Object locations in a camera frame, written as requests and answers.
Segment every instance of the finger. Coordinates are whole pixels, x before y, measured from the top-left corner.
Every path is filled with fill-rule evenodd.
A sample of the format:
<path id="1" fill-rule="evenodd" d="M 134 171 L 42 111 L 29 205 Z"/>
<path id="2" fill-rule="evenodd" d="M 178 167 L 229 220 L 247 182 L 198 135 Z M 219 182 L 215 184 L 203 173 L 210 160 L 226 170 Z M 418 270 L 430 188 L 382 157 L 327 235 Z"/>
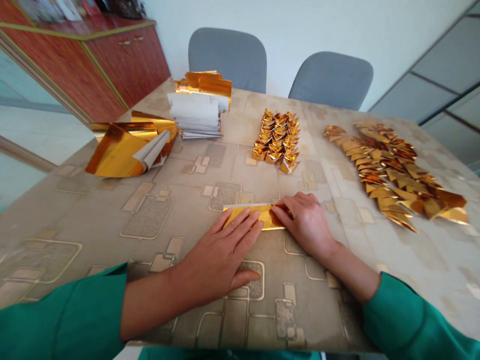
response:
<path id="1" fill-rule="evenodd" d="M 280 220 L 280 222 L 285 225 L 285 227 L 290 231 L 292 232 L 292 228 L 295 226 L 294 225 L 294 222 L 292 221 L 292 219 L 290 218 L 290 216 L 279 206 L 272 206 L 271 207 L 271 210 L 273 211 L 273 213 L 276 215 L 276 217 L 278 218 L 278 220 Z"/>
<path id="2" fill-rule="evenodd" d="M 314 201 L 316 204 L 320 205 L 320 201 L 317 199 L 317 197 L 316 197 L 314 194 L 309 193 L 309 194 L 307 194 L 307 196 L 308 196 L 308 198 L 309 198 L 310 200 L 312 200 L 312 201 Z"/>
<path id="3" fill-rule="evenodd" d="M 235 229 L 244 222 L 246 218 L 249 217 L 251 209 L 249 207 L 242 210 L 227 226 L 223 228 L 218 234 L 222 238 L 226 238 L 228 235 L 233 233 Z"/>
<path id="4" fill-rule="evenodd" d="M 249 282 L 260 280 L 262 276 L 253 270 L 241 270 L 237 271 L 233 276 L 230 283 L 230 291 L 241 288 L 247 285 Z"/>
<path id="5" fill-rule="evenodd" d="M 238 242 L 250 231 L 252 226 L 257 222 L 260 216 L 260 211 L 255 210 L 247 217 L 238 227 L 235 229 L 234 232 L 231 233 L 231 244 L 232 249 L 238 244 Z"/>
<path id="6" fill-rule="evenodd" d="M 298 216 L 300 213 L 300 210 L 303 208 L 303 205 L 300 203 L 299 199 L 296 197 L 285 196 L 283 198 L 283 202 L 288 208 L 288 210 L 290 210 L 291 214 L 293 215 L 293 218 L 295 218 L 295 216 Z"/>
<path id="7" fill-rule="evenodd" d="M 223 214 L 220 215 L 220 217 L 215 221 L 215 223 L 213 223 L 211 228 L 206 233 L 212 235 L 212 234 L 216 234 L 220 230 L 222 230 L 224 228 L 225 223 L 227 222 L 227 220 L 232 215 L 233 211 L 234 210 L 232 208 L 229 208 L 229 209 L 225 210 L 223 212 Z"/>
<path id="8" fill-rule="evenodd" d="M 294 197 L 302 205 L 306 205 L 310 202 L 310 199 L 307 196 L 307 194 L 305 194 L 304 192 L 301 192 L 301 191 L 297 192 Z"/>
<path id="9" fill-rule="evenodd" d="M 248 233 L 246 233 L 238 244 L 235 247 L 233 253 L 235 256 L 238 256 L 239 261 L 245 259 L 245 256 L 249 253 L 252 246 L 257 241 L 262 229 L 264 227 L 263 221 L 258 221 L 255 225 L 253 225 Z"/>

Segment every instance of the chair backrest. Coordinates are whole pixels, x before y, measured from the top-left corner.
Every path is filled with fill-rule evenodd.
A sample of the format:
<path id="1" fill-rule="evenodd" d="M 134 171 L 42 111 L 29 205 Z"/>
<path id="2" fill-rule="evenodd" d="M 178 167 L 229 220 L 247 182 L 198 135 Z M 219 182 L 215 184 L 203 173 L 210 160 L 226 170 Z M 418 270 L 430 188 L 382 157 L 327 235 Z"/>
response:
<path id="1" fill-rule="evenodd" d="M 237 89 L 264 93 L 267 88 L 267 53 L 255 36 L 240 31 L 201 27 L 188 44 L 190 71 L 217 70 Z"/>
<path id="2" fill-rule="evenodd" d="M 373 77 L 374 69 L 368 61 L 336 52 L 317 52 L 301 65 L 288 97 L 358 110 Z"/>

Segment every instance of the cabinet top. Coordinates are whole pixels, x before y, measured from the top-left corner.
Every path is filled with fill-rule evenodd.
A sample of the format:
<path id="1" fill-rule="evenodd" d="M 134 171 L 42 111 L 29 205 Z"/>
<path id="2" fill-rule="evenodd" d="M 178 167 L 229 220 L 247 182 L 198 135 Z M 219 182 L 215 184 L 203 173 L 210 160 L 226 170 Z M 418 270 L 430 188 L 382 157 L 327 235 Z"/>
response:
<path id="1" fill-rule="evenodd" d="M 17 29 L 61 38 L 86 41 L 152 26 L 156 23 L 156 21 L 150 19 L 126 19 L 114 14 L 104 13 L 102 15 L 84 18 L 81 21 L 66 21 L 40 26 L 26 26 L 0 22 L 0 28 Z"/>

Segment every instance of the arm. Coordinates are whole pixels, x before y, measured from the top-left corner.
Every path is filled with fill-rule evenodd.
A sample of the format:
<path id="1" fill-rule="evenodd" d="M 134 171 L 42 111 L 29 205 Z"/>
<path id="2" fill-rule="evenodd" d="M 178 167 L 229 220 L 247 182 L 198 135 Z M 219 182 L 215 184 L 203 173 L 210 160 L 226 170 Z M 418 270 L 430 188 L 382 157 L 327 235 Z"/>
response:
<path id="1" fill-rule="evenodd" d="M 263 222 L 246 209 L 224 228 L 231 213 L 165 271 L 126 284 L 123 264 L 1 310 L 0 359 L 113 359 L 124 342 L 258 280 L 237 269 Z"/>
<path id="2" fill-rule="evenodd" d="M 480 359 L 480 342 L 453 328 L 407 285 L 381 275 L 333 239 L 325 211 L 313 194 L 297 193 L 272 210 L 299 244 L 335 274 L 363 304 L 364 329 L 389 359 Z"/>

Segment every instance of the stack of paper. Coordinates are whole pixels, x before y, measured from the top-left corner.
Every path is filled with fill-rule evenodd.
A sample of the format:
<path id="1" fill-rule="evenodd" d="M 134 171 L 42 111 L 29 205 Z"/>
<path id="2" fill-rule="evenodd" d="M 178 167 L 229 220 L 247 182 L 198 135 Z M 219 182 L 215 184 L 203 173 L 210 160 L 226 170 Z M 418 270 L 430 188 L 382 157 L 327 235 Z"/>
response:
<path id="1" fill-rule="evenodd" d="M 170 115 L 183 139 L 222 136 L 220 115 L 230 111 L 232 82 L 216 71 L 187 72 L 168 94 Z"/>

